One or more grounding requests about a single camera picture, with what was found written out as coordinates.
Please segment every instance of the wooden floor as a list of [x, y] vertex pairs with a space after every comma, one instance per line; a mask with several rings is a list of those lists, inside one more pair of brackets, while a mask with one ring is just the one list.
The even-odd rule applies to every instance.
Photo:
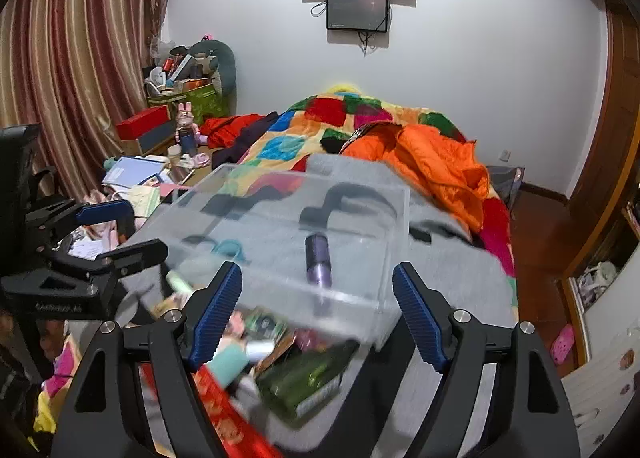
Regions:
[[[559, 278], [577, 253], [579, 237], [559, 201], [521, 191], [513, 209], [511, 243], [518, 279], [520, 319], [531, 321], [547, 348], [569, 322]], [[574, 350], [558, 367], [561, 377], [577, 368]]]

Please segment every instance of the green bottle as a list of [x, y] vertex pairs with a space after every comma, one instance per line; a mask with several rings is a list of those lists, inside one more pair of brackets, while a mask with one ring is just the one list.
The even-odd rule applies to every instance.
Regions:
[[262, 400], [284, 422], [299, 427], [340, 388], [342, 373], [359, 344], [349, 339], [325, 351], [309, 351], [260, 374]]

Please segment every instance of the red box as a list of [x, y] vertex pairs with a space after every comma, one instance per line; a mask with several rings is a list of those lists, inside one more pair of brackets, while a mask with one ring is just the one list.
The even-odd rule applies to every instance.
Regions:
[[116, 131], [118, 131], [120, 140], [136, 140], [147, 131], [164, 124], [170, 119], [169, 107], [164, 104], [147, 108], [136, 113], [133, 117], [123, 120], [121, 123], [116, 124]]

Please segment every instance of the pink slipper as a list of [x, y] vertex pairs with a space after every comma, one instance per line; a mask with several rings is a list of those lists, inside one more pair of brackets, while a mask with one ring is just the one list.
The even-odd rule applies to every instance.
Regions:
[[564, 362], [575, 343], [574, 327], [568, 324], [560, 330], [560, 334], [551, 345], [551, 357], [556, 366]]

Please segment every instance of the cardboard box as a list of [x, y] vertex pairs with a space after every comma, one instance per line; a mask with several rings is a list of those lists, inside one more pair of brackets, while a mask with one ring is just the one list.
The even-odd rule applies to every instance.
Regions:
[[154, 106], [116, 124], [116, 131], [118, 131], [120, 140], [136, 140], [168, 120], [171, 120], [169, 107], [167, 105]]
[[146, 155], [161, 147], [174, 138], [175, 120], [167, 120], [140, 135], [135, 140], [121, 140], [120, 145], [124, 154], [129, 156]]

